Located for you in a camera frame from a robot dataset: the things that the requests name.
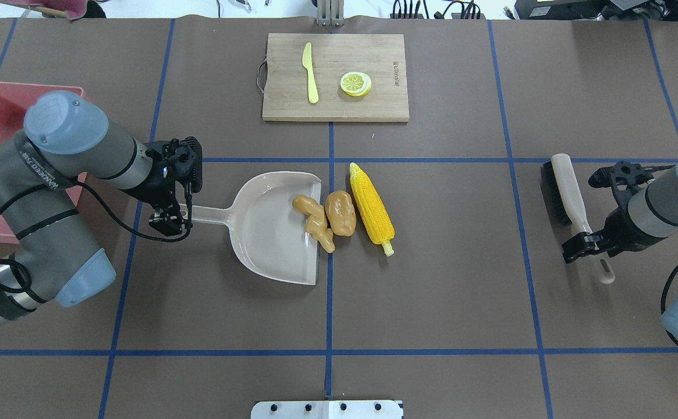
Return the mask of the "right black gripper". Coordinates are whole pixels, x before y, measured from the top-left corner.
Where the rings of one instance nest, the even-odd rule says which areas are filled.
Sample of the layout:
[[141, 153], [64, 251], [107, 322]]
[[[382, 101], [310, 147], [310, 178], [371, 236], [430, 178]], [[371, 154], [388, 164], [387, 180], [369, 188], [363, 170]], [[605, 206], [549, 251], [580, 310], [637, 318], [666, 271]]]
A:
[[652, 169], [627, 161], [620, 161], [592, 173], [588, 184], [596, 189], [609, 187], [617, 207], [607, 216], [602, 230], [596, 233], [576, 233], [560, 245], [565, 263], [570, 264], [588, 255], [603, 252], [608, 257], [615, 257], [626, 251], [639, 252], [656, 244], [655, 236], [640, 230], [628, 212], [631, 198], [642, 191], [642, 184], [653, 178]]

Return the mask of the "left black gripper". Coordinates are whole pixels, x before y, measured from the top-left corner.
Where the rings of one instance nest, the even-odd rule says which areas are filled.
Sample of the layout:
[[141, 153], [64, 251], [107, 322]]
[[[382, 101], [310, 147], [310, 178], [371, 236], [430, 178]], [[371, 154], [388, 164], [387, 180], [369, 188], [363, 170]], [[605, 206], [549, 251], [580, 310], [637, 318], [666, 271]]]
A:
[[203, 188], [203, 149], [194, 136], [184, 140], [153, 141], [144, 152], [152, 160], [149, 173], [136, 186], [136, 199], [149, 204], [153, 213], [149, 226], [166, 237], [182, 235], [190, 221], [176, 198], [176, 184], [184, 195], [197, 194]]

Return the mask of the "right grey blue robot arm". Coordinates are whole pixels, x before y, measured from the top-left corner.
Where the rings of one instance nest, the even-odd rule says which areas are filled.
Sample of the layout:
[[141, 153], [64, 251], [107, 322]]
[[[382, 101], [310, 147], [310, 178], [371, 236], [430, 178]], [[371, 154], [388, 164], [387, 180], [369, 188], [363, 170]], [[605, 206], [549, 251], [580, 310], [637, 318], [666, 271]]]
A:
[[[639, 252], [678, 232], [678, 162], [674, 165], [640, 165], [621, 160], [595, 170], [588, 179], [592, 188], [609, 188], [616, 201], [601, 230], [592, 230], [586, 214], [572, 159], [555, 154], [542, 167], [542, 180], [551, 195], [551, 208], [559, 225], [573, 236], [562, 244], [562, 257], [570, 264], [585, 258], [602, 283], [615, 280], [608, 258]], [[661, 322], [678, 347], [678, 295], [667, 301], [678, 274], [678, 263], [669, 274], [660, 299]]]

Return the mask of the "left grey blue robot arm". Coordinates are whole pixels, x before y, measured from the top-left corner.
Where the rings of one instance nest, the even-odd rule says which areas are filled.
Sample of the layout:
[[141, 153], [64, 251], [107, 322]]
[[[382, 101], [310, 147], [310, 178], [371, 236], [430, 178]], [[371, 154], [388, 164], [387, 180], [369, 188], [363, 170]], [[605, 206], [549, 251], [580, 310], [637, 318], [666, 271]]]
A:
[[193, 222], [176, 186], [192, 210], [202, 165], [193, 136], [144, 144], [73, 92], [42, 95], [22, 129], [0, 144], [0, 326], [49, 301], [74, 307], [115, 281], [107, 253], [67, 193], [81, 187], [100, 198], [81, 174], [149, 204], [155, 241], [179, 242]]

